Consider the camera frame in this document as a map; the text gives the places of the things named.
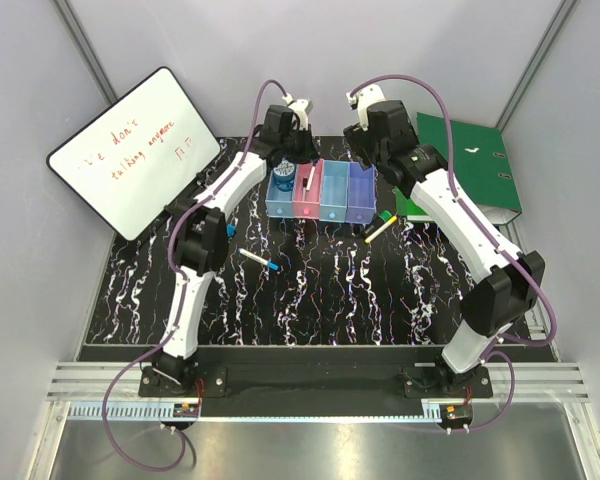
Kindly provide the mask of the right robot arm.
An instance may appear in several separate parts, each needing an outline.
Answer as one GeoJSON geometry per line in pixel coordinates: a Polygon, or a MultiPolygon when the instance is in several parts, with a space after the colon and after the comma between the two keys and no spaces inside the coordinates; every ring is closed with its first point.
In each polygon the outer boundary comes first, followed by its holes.
{"type": "Polygon", "coordinates": [[[545,270],[537,252],[523,253],[504,238],[464,191],[450,184],[450,162],[419,141],[404,104],[382,96],[349,101],[357,112],[344,135],[356,159],[424,210],[467,265],[474,286],[460,302],[462,321],[422,388],[446,396],[466,389],[490,349],[529,310],[545,270]]]}

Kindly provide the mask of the white marker black cap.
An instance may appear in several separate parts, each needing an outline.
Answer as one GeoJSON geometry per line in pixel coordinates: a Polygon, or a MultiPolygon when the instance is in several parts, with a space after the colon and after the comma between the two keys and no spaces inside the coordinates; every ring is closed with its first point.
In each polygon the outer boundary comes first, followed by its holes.
{"type": "Polygon", "coordinates": [[[313,184],[313,179],[314,179],[314,175],[315,175],[315,170],[316,170],[316,166],[317,166],[317,161],[314,161],[311,164],[310,170],[309,170],[309,174],[306,177],[305,183],[304,183],[304,189],[306,192],[311,190],[312,184],[313,184]]]}

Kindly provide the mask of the light blue storage bin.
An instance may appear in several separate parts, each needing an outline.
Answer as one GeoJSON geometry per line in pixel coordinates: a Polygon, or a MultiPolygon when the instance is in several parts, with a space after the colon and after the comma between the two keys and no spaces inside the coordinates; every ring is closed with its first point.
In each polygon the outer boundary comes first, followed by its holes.
{"type": "Polygon", "coordinates": [[[348,206],[349,164],[324,160],[320,193],[319,219],[344,223],[348,206]]]}

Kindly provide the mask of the green lever arch binder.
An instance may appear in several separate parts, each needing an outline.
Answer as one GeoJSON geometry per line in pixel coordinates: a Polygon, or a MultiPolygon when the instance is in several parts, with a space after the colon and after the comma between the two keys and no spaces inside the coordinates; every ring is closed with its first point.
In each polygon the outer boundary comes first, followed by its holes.
{"type": "MultiPolygon", "coordinates": [[[[419,139],[446,155],[447,134],[441,117],[417,113],[419,139]]],[[[501,133],[470,123],[451,121],[454,144],[454,172],[463,188],[487,219],[494,225],[506,225],[521,213],[512,170],[501,133]]],[[[415,203],[394,188],[398,216],[410,222],[431,222],[415,203]]]]}

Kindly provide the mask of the light blue end bin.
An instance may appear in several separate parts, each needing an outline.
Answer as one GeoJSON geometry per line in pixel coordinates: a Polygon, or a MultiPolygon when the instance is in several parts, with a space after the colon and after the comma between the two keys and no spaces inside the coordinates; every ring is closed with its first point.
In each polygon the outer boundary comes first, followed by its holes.
{"type": "Polygon", "coordinates": [[[271,218],[293,218],[293,191],[282,192],[273,184],[272,172],[266,194],[266,211],[271,218]]]}

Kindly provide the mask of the pink storage bin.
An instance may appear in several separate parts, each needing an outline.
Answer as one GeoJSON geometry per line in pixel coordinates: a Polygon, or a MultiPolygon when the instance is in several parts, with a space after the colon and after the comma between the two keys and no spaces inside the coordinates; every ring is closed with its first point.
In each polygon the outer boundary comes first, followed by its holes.
{"type": "Polygon", "coordinates": [[[311,163],[297,166],[295,186],[293,191],[293,213],[296,218],[318,219],[324,161],[317,162],[311,190],[306,192],[304,183],[309,174],[311,163]]]}

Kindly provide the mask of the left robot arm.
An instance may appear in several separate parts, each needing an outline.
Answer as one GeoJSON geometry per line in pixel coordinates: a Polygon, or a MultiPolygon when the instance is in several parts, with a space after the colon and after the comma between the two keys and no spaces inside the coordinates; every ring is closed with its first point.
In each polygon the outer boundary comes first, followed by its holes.
{"type": "Polygon", "coordinates": [[[228,256],[227,218],[280,164],[307,164],[318,158],[311,109],[311,101],[289,96],[284,105],[270,106],[251,141],[219,177],[193,199],[172,206],[177,221],[167,260],[176,283],[166,330],[150,356],[150,367],[143,371],[143,387],[183,396],[202,384],[196,378],[198,330],[209,286],[228,256]]]}

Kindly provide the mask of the purple storage bin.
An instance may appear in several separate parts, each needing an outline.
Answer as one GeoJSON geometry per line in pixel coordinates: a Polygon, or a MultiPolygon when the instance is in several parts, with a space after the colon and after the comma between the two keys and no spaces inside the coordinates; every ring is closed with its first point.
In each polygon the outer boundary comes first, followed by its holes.
{"type": "Polygon", "coordinates": [[[369,224],[376,212],[375,170],[363,169],[357,162],[349,163],[349,186],[345,220],[369,224]]]}

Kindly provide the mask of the blue round tape dispenser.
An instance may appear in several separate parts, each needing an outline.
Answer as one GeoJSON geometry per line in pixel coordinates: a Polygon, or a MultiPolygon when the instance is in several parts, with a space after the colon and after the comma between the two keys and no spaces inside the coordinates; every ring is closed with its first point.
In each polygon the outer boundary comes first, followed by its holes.
{"type": "Polygon", "coordinates": [[[292,191],[296,177],[296,165],[283,159],[273,170],[272,179],[276,188],[282,192],[292,191]]]}

